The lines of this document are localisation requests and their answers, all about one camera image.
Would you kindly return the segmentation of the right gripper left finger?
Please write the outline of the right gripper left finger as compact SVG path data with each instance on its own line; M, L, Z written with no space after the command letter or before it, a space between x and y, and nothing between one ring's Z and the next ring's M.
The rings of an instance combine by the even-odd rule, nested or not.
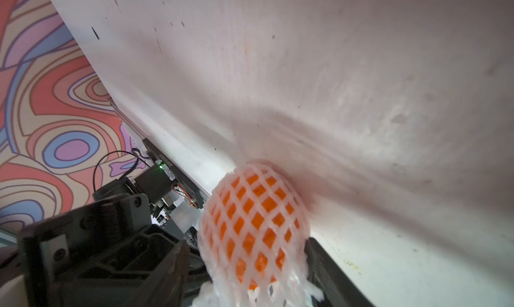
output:
M132 297L132 306L181 306L190 267L190 250L180 241Z

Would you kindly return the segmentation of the netted orange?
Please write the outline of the netted orange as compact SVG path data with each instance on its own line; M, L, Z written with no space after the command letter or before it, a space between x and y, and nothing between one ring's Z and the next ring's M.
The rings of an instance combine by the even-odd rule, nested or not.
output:
M206 202L198 227L198 249L210 278L194 306L324 301L322 289L308 279L305 206L272 166L252 162L227 174Z

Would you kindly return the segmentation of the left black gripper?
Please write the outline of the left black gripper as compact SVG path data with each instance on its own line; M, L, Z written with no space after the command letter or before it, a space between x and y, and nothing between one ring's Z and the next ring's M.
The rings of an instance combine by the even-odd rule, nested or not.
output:
M108 199L24 227L18 237L30 306L132 306L180 241L151 222L144 194Z

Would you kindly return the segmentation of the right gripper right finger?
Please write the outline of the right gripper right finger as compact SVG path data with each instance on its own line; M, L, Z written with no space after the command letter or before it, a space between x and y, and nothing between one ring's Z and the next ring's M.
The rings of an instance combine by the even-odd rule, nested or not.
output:
M308 280L321 289L324 299L312 299L313 306L373 307L319 242L309 237L305 245Z

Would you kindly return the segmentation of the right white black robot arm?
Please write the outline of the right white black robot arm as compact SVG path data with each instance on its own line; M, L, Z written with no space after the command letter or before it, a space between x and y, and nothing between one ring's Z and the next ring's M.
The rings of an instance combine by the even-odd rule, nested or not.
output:
M198 204L165 164L134 181L95 189L96 200L144 194L156 207L175 192L201 210L197 247L210 279L197 306L369 306L370 300L310 236L305 205L290 181L265 162L227 174Z

